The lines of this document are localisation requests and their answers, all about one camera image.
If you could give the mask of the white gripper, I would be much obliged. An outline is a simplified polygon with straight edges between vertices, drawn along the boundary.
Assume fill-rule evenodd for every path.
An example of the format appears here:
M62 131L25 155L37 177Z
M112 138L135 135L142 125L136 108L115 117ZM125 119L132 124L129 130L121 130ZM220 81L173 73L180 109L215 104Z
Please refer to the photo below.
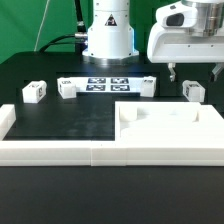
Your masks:
M216 81L224 69L224 29L199 37L156 23L150 31L147 57L152 63L168 63L171 82L176 80L176 63L217 63L211 72L211 80Z

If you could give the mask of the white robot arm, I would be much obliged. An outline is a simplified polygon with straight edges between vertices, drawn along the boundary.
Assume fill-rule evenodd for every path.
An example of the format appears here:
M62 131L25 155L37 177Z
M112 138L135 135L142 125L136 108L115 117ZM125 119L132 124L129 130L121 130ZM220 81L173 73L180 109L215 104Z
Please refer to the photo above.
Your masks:
M147 57L166 63L175 79L178 63L213 63L212 77L224 71L224 0L178 0L156 10ZM129 0L93 0L93 23L83 57L107 65L134 58Z

